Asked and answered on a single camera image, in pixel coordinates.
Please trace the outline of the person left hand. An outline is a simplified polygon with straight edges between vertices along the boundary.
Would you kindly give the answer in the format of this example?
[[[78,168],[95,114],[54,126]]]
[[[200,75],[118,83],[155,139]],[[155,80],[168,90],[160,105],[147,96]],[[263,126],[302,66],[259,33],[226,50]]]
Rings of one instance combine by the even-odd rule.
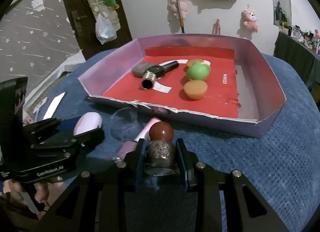
[[[45,210],[48,210],[53,203],[62,195],[67,188],[63,182],[47,183],[38,182],[29,186],[22,185],[13,179],[7,179],[3,182],[3,196],[10,203],[20,204],[22,206],[28,203],[44,204]]]

